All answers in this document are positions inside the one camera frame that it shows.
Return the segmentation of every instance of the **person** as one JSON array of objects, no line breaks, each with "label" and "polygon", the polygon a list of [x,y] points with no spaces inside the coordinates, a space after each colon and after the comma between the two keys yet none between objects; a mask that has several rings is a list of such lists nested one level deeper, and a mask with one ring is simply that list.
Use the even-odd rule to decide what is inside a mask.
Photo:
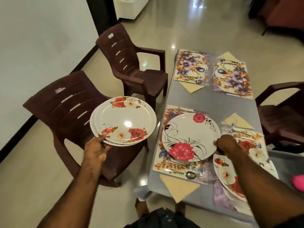
[{"label": "person", "polygon": [[[85,145],[84,158],[77,177],[63,196],[39,223],[39,228],[89,226],[102,163],[110,146],[101,142],[106,134]],[[304,199],[280,180],[255,164],[230,135],[222,135],[214,144],[233,163],[239,184],[260,227],[304,227]],[[139,220],[126,227],[198,227],[178,212],[158,209],[149,213],[145,202],[136,202]]]}]

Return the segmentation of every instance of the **table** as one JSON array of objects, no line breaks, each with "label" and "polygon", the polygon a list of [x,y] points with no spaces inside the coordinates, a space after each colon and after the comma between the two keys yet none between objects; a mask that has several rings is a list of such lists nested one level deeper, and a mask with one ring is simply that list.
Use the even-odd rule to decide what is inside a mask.
[{"label": "table", "polygon": [[[212,118],[217,124],[220,124],[224,119],[233,113],[237,113],[241,118],[245,119],[250,125],[254,127],[254,131],[263,133],[255,100],[213,92],[211,85],[206,86],[191,94],[179,83],[179,81],[173,80],[173,77],[174,75],[172,75],[171,83],[168,89],[166,106],[169,104],[178,107],[186,107],[189,109],[205,111],[208,113],[209,117]],[[160,128],[163,124],[164,115],[165,111],[162,116]],[[160,130],[158,131],[157,135],[148,184],[146,186],[141,186],[134,189],[134,193],[138,197],[143,197],[143,195],[147,195],[148,192],[155,192],[172,198],[165,184],[160,179],[159,175],[162,173],[152,170],[159,137]],[[232,218],[236,218],[244,222],[256,224],[255,219],[251,216],[220,207],[215,207],[213,199],[213,184],[201,184],[201,186],[196,191],[192,192],[185,199],[183,199],[183,202],[194,207],[228,215]]]}]

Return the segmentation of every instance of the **foot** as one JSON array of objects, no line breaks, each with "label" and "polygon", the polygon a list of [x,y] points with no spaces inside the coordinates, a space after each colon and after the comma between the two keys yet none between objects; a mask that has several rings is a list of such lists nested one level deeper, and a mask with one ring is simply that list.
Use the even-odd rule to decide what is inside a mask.
[{"label": "foot", "polygon": [[149,214],[149,209],[148,209],[148,206],[147,206],[147,203],[146,202],[140,202],[138,200],[138,198],[136,199],[136,202],[135,202],[135,209],[136,209],[136,213],[137,213],[137,216],[138,218],[140,219],[144,214]]},{"label": "foot", "polygon": [[186,216],[186,204],[183,202],[175,204],[175,213],[181,212],[184,216]]}]

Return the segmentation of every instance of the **floor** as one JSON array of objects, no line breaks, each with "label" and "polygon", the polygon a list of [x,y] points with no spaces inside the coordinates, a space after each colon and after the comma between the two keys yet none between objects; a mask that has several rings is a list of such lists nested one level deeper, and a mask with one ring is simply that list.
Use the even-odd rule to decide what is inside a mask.
[{"label": "floor", "polygon": [[[301,42],[271,32],[261,36],[263,24],[247,18],[249,4],[250,0],[151,0],[136,21],[123,24],[137,46],[166,50],[166,71],[170,77],[174,55],[181,48],[217,55],[230,51],[246,62],[254,96],[270,84],[302,81],[304,48]],[[139,60],[143,70],[159,68],[157,56],[139,54]],[[123,95],[121,81],[112,75],[100,51],[83,70],[103,94]],[[265,103],[277,104],[294,91],[275,93]],[[157,103],[159,120],[164,108],[162,96]],[[150,150],[154,149],[155,133],[149,138]],[[80,163],[83,151],[69,141],[66,145]],[[91,228],[124,227],[136,220],[133,187],[139,172],[149,168],[150,162],[151,156],[146,157],[142,151],[121,175],[120,188],[99,187]],[[38,121],[0,165],[0,227],[37,226],[71,180],[55,152],[50,130]],[[174,208],[172,199],[160,195],[150,196],[147,203],[150,210],[162,206]],[[251,227],[190,206],[186,208],[186,216],[201,227],[223,227],[224,224]]]}]

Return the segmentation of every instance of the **yellow napkin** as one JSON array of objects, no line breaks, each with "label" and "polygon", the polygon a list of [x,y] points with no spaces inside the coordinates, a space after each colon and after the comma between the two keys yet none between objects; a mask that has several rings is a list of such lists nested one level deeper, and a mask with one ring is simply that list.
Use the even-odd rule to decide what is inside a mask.
[{"label": "yellow napkin", "polygon": [[200,187],[200,184],[198,183],[181,180],[176,177],[171,177],[163,174],[160,175],[160,178],[166,185],[168,191],[176,203],[179,203],[181,200],[183,200],[185,197]]},{"label": "yellow napkin", "polygon": [[179,82],[186,90],[188,90],[189,93],[193,93],[205,86],[197,85],[197,84],[192,84],[192,83],[187,83],[187,82]]},{"label": "yellow napkin", "polygon": [[238,61],[238,59],[236,59],[231,53],[226,52],[223,53],[222,55],[218,56],[217,58],[224,58],[227,60],[232,60],[232,61]]},{"label": "yellow napkin", "polygon": [[254,129],[248,122],[242,119],[236,113],[232,114],[230,117],[226,118],[224,121],[221,122],[222,125],[229,125],[231,126],[234,124],[236,127],[246,128],[246,129]]}]

